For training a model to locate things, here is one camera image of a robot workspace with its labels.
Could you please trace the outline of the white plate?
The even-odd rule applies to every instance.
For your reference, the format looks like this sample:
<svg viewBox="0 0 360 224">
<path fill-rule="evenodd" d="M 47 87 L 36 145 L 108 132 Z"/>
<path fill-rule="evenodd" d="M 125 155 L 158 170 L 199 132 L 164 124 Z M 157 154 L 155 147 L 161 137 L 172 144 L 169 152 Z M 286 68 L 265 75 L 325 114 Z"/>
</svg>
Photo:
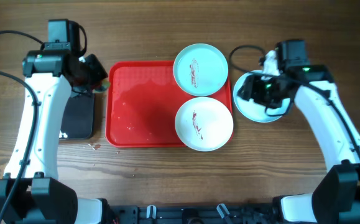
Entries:
<svg viewBox="0 0 360 224">
<path fill-rule="evenodd" d="M 231 138 L 234 121 L 220 101 L 197 97 L 185 102 L 175 116 L 175 131 L 187 147 L 210 152 L 223 147 Z"/>
</svg>

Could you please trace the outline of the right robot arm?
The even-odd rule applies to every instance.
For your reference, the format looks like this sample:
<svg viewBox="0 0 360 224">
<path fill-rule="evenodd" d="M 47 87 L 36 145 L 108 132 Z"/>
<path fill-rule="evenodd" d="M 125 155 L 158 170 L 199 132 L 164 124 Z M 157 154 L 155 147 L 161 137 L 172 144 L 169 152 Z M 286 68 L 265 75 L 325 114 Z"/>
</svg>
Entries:
<svg viewBox="0 0 360 224">
<path fill-rule="evenodd" d="M 322 151 L 327 173 L 310 194 L 276 197 L 278 222 L 360 223 L 360 134 L 325 65 L 314 65 L 301 39 L 263 52 L 260 70 L 242 69 L 233 89 L 246 118 L 269 123 L 298 108 Z"/>
</svg>

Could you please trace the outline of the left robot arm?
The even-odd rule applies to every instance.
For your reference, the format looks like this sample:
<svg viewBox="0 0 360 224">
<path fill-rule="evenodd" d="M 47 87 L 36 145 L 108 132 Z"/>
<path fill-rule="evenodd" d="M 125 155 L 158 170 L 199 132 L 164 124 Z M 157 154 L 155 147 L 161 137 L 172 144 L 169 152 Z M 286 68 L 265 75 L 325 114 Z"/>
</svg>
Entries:
<svg viewBox="0 0 360 224">
<path fill-rule="evenodd" d="M 12 156 L 0 179 L 0 223 L 114 223 L 103 198 L 79 198 L 58 180 L 57 149 L 71 97 L 109 88 L 95 55 L 86 54 L 84 28 L 68 19 L 48 22 L 48 40 L 23 60 L 25 102 Z"/>
</svg>

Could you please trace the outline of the light blue plate top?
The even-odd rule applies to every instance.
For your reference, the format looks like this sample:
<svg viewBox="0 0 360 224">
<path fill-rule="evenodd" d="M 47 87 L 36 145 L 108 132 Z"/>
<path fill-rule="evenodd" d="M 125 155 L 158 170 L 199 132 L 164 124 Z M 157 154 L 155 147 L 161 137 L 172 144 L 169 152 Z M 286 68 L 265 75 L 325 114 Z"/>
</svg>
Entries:
<svg viewBox="0 0 360 224">
<path fill-rule="evenodd" d="M 209 44 L 191 44 L 181 50 L 173 63 L 177 85 L 193 96 L 210 96 L 228 79 L 228 63 L 223 53 Z"/>
</svg>

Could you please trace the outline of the light blue plate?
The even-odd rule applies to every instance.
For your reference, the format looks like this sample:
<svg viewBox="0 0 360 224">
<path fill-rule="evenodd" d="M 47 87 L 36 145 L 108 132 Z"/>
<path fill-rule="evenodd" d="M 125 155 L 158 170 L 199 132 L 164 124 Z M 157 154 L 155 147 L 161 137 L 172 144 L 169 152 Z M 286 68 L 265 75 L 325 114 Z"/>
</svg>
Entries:
<svg viewBox="0 0 360 224">
<path fill-rule="evenodd" d="M 191 44 L 181 50 L 173 63 L 177 85 L 193 96 L 210 96 L 228 79 L 228 63 L 223 53 L 209 44 Z"/>
<path fill-rule="evenodd" d="M 238 91 L 241 89 L 246 78 L 250 75 L 251 73 L 243 74 L 234 85 L 233 101 L 238 111 L 246 118 L 258 123 L 270 123 L 280 119 L 286 112 L 288 106 L 291 105 L 290 98 L 284 99 L 280 108 L 269 108 L 265 111 L 265 106 L 254 103 L 253 99 L 246 101 L 238 96 Z"/>
</svg>

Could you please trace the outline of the green yellow sponge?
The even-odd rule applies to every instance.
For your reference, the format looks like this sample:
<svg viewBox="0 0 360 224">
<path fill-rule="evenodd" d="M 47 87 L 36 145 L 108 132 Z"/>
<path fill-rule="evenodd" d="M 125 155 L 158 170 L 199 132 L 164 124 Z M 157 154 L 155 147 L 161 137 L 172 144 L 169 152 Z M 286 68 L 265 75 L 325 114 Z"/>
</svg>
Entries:
<svg viewBox="0 0 360 224">
<path fill-rule="evenodd" d="M 101 81 L 101 83 L 93 90 L 93 93 L 104 93 L 110 87 L 110 82 L 107 78 Z"/>
</svg>

